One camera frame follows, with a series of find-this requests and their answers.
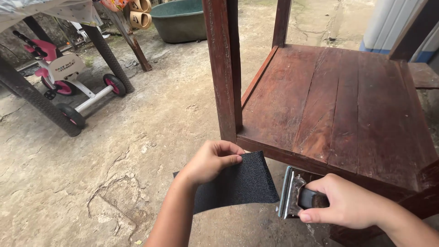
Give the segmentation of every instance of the black tire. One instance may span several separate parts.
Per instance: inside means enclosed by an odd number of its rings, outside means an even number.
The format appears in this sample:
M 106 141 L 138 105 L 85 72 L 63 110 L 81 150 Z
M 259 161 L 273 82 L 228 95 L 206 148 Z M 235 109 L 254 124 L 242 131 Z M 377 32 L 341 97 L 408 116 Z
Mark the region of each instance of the black tire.
M 112 91 L 115 95 L 119 97 L 123 97 L 126 95 L 125 86 L 119 80 L 119 78 L 115 77 L 112 74 L 105 74 L 103 80 L 105 85 L 112 85 L 113 87 L 116 87 L 116 89 Z
M 49 87 L 49 85 L 47 84 L 46 80 L 44 79 L 44 77 L 41 77 L 41 82 L 43 83 L 43 85 L 44 85 L 45 87 L 47 87 L 48 89 L 51 89 L 51 88 Z M 63 82 L 64 84 L 66 84 L 66 85 L 70 88 L 70 91 L 72 91 L 72 92 L 71 92 L 70 94 L 64 94 L 64 93 L 61 93 L 61 92 L 57 92 L 57 94 L 59 94 L 59 95 L 63 95 L 63 96 L 74 96 L 74 95 L 76 95 L 76 93 L 77 93 L 77 88 L 75 87 L 75 85 L 71 84 L 70 82 L 68 82 L 68 81 L 66 81 L 66 80 L 62 80 L 62 82 Z
M 59 103 L 56 108 L 60 110 L 70 121 L 72 121 L 81 130 L 85 128 L 85 118 L 75 110 L 75 108 L 65 104 Z

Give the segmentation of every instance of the children's tricycle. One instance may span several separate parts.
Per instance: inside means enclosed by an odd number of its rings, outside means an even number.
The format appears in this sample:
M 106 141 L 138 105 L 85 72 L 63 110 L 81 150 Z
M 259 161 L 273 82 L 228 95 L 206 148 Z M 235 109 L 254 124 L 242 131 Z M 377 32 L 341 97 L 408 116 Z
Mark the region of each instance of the children's tricycle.
M 104 75 L 106 87 L 94 94 L 76 79 L 79 72 L 85 67 L 79 56 L 68 54 L 57 58 L 55 45 L 43 40 L 30 40 L 18 31 L 13 31 L 13 34 L 27 43 L 27 45 L 24 45 L 25 49 L 35 57 L 35 60 L 41 66 L 35 71 L 35 75 L 41 76 L 41 82 L 48 88 L 47 92 L 44 93 L 46 98 L 52 100 L 56 94 L 72 96 L 76 94 L 77 88 L 89 97 L 88 100 L 76 108 L 65 103 L 56 105 L 79 128 L 83 129 L 85 127 L 85 119 L 80 112 L 110 92 L 120 97 L 125 95 L 124 85 L 112 74 Z

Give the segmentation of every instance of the wooden chair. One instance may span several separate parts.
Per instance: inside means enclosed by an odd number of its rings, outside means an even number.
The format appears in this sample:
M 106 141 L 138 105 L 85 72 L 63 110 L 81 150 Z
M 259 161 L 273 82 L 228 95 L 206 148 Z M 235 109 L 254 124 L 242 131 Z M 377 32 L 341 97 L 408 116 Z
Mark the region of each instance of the wooden chair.
M 221 139 L 317 173 L 338 174 L 426 218 L 439 213 L 439 161 L 407 61 L 439 21 L 426 0 L 389 56 L 286 45 L 278 0 L 273 49 L 241 96 L 237 0 L 203 0 Z M 331 228 L 354 245 L 377 227 Z

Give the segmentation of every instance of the concrete floor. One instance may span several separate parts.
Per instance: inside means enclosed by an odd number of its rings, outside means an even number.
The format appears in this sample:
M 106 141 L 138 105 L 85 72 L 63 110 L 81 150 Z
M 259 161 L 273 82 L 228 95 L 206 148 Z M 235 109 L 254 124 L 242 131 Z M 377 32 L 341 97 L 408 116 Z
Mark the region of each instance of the concrete floor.
M 357 50 L 375 0 L 298 0 L 290 44 Z M 239 31 L 244 91 L 271 50 L 275 0 L 241 0 Z M 67 136 L 22 99 L 0 96 L 0 236 L 2 246 L 138 246 L 153 226 L 172 172 L 207 139 L 219 139 L 207 42 L 166 44 L 154 28 L 136 31 L 153 70 L 125 68 L 135 59 L 123 38 L 109 45 L 136 91 L 105 97 Z M 336 36 L 333 42 L 328 37 Z M 98 91 L 110 73 L 90 45 L 79 80 Z M 34 83 L 38 78 L 28 77 Z M 45 88 L 36 84 L 41 92 Z M 53 102 L 79 105 L 84 94 Z M 284 165 L 267 161 L 281 190 Z M 190 246 L 340 246 L 325 224 L 280 220 L 274 204 L 225 207 L 194 216 Z

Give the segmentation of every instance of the black sandpaper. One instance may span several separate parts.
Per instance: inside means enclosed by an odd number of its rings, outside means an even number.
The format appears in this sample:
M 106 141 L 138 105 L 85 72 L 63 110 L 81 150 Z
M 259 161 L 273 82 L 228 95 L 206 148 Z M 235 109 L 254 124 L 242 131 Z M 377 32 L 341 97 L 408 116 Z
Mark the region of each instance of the black sandpaper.
M 279 195 L 262 151 L 241 155 L 242 162 L 227 167 L 195 194 L 194 214 L 246 203 L 276 203 Z

